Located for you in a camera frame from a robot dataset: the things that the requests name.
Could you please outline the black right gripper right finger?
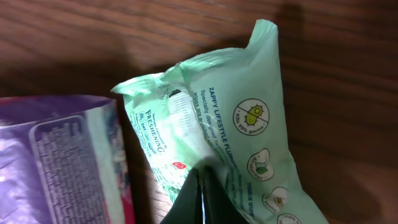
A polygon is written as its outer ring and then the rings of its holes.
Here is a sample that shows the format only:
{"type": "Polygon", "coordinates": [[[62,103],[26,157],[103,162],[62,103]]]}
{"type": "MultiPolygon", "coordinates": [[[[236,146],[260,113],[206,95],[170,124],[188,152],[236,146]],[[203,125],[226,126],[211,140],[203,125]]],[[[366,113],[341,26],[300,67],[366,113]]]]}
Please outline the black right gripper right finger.
{"type": "Polygon", "coordinates": [[[205,223],[248,224],[227,196],[214,170],[206,166],[203,171],[205,223]]]}

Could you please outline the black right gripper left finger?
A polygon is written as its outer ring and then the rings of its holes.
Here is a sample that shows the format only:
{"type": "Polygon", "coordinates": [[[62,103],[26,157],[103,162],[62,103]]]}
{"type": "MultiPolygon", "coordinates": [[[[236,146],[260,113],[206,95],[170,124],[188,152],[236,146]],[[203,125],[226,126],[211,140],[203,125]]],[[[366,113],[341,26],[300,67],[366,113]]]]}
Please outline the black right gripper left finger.
{"type": "Polygon", "coordinates": [[[199,173],[192,169],[172,208],[160,224],[202,224],[202,194],[199,173]]]}

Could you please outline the mint green wipes packet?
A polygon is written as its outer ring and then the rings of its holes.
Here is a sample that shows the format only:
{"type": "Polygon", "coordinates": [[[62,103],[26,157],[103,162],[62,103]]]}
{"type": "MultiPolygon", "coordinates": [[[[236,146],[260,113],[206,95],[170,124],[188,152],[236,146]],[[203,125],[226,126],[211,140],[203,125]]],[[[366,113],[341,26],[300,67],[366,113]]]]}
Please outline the mint green wipes packet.
{"type": "Polygon", "coordinates": [[[116,85],[141,148],[175,202],[192,169],[213,168],[250,223],[325,223],[287,143],[277,26],[248,46],[214,50],[116,85]]]}

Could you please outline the purple Carefree pad pack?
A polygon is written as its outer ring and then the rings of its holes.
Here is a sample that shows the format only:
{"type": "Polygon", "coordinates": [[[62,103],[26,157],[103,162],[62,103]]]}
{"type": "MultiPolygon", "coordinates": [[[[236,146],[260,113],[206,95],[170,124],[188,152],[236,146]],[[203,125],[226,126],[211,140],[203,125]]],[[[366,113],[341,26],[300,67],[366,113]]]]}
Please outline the purple Carefree pad pack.
{"type": "Polygon", "coordinates": [[[1,99],[2,223],[135,221],[114,99],[1,99]]]}

